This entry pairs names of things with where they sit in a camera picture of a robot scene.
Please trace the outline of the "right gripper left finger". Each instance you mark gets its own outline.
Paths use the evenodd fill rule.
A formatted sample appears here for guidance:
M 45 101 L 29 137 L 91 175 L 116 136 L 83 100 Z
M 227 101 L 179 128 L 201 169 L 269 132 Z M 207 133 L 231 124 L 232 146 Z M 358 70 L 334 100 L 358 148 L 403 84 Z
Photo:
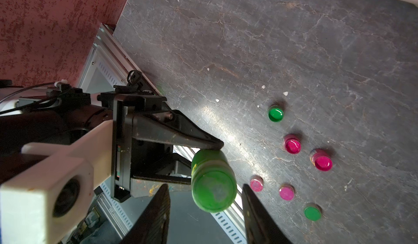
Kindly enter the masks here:
M 170 219 L 168 184 L 163 184 L 121 244 L 166 244 Z

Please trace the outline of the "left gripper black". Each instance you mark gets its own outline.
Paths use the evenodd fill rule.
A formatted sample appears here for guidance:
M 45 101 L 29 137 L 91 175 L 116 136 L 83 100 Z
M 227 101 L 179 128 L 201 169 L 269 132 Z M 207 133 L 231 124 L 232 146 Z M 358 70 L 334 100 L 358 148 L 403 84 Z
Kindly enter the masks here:
M 166 98 L 156 95 L 102 93 L 113 110 L 110 196 L 118 202 L 147 195 L 147 183 L 189 190 L 192 163 L 173 146 L 220 150 L 224 142 L 199 128 Z

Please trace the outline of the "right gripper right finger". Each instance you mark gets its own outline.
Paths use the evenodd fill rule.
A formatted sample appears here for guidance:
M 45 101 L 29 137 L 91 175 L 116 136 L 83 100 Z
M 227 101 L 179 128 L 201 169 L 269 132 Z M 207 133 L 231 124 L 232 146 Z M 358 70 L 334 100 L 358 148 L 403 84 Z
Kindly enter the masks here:
M 291 244 L 248 184 L 241 197 L 248 244 Z

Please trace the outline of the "green paint jar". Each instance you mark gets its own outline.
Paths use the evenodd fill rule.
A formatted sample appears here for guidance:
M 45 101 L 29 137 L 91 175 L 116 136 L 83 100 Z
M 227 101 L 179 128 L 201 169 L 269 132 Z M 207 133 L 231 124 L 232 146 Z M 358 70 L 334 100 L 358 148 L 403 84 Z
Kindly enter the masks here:
M 284 118 L 284 110 L 277 105 L 273 105 L 268 110 L 268 118 L 272 122 L 281 122 Z
M 201 210 L 217 213 L 234 203 L 235 173 L 222 151 L 199 150 L 193 157 L 191 169 L 192 197 Z

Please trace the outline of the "green lid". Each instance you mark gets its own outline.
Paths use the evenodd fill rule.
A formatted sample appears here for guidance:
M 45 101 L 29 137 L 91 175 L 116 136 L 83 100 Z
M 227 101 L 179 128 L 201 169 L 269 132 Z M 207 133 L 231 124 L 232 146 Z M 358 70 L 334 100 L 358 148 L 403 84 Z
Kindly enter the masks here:
M 307 204 L 304 208 L 304 215 L 310 221 L 318 221 L 322 218 L 322 210 L 316 204 Z

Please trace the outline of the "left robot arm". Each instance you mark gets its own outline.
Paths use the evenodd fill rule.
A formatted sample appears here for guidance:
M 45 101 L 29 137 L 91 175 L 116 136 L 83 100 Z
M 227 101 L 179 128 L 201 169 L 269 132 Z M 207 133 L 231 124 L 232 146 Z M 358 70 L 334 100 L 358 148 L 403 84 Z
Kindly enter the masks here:
M 61 83 L 45 96 L 25 96 L 18 110 L 1 111 L 1 182 L 6 182 L 44 158 L 20 154 L 27 143 L 70 144 L 105 121 L 115 122 L 112 156 L 112 198 L 134 195 L 132 180 L 169 181 L 169 165 L 176 163 L 173 146 L 219 150 L 223 142 L 200 129 L 182 112 L 167 106 L 138 71 L 126 86 L 98 95 L 99 105 L 82 89 Z

